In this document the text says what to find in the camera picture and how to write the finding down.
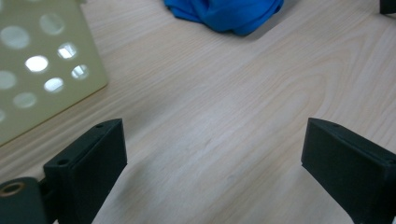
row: blue cloth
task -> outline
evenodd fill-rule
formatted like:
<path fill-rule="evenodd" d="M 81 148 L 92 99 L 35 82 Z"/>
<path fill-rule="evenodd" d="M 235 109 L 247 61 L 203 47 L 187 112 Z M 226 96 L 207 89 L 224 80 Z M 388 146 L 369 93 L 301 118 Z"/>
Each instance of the blue cloth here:
<path fill-rule="evenodd" d="M 283 0 L 164 0 L 175 17 L 217 32 L 248 35 L 277 13 Z"/>

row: wooden table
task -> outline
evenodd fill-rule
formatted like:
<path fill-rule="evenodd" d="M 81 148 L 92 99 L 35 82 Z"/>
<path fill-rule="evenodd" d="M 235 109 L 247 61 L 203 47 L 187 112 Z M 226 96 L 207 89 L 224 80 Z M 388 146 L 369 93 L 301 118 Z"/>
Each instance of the wooden table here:
<path fill-rule="evenodd" d="M 246 37 L 162 0 L 83 6 L 108 86 L 0 147 L 0 182 L 123 118 L 128 166 L 94 223 L 352 223 L 300 162 L 307 119 L 396 152 L 396 17 L 372 0 L 286 0 Z"/>

